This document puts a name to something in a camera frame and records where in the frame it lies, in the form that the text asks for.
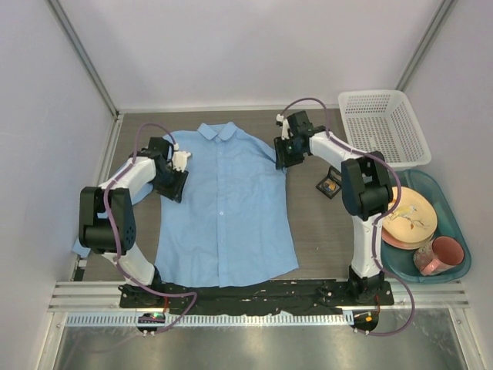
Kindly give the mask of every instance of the shirt collar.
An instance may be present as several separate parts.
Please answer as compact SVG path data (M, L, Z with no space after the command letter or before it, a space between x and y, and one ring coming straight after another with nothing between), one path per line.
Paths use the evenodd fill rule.
M229 140L236 130L238 130L238 127L232 122L223 125L206 125L202 123L197 129L208 140L218 136L222 141Z

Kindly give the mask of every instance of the black square object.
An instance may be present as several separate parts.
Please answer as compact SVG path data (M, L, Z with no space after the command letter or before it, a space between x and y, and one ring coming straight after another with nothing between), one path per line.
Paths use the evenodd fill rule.
M329 173L315 187L329 199L332 199L340 192L341 184L340 172L335 167L330 166Z

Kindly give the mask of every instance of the teal bin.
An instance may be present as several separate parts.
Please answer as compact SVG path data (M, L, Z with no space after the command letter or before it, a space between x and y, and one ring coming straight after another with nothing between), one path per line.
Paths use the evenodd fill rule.
M440 284L462 278L471 268L471 253L465 243L461 230L457 225L444 194L441 192L437 182L426 173L419 170L405 170L398 172L403 187L416 190L425 197L433 206L438 217L438 227L433 237L442 235L453 237L464 248L464 260L462 263L448 271L435 276L423 276L414 266L413 254L415 251L404 251L382 241L381 257L384 266L392 273L403 278L409 283ZM395 181L391 176L392 186Z

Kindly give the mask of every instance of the table surface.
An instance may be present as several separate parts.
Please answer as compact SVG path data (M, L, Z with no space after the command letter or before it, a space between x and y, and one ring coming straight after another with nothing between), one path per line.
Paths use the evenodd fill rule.
M322 110L309 110L310 121L324 125ZM119 134L112 162L112 173L125 163L133 150L138 127L142 123L162 123L169 131L196 130L204 123L229 121L250 135L273 147L273 139L280 135L275 125L277 111L249 110L227 112L139 113L126 114ZM338 109L330 109L331 129L345 140ZM150 127L141 135L139 147L144 147L150 136L161 136L160 129ZM332 200L315 185L326 175L329 164L311 156L301 165L287 171L287 213L300 268L279 278L347 278L353 256L353 224L344 209L340 193ZM161 222L159 195L151 193L134 206L137 225L137 245L149 261L156 258ZM84 281L121 281L122 276L104 258L90 254Z

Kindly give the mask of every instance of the pink mug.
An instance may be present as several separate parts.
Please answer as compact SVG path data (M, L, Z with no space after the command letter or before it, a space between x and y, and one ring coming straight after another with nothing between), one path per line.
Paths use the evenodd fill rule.
M436 275L458 266L464 260L464 249L452 237L437 237L419 248L413 261L422 275Z

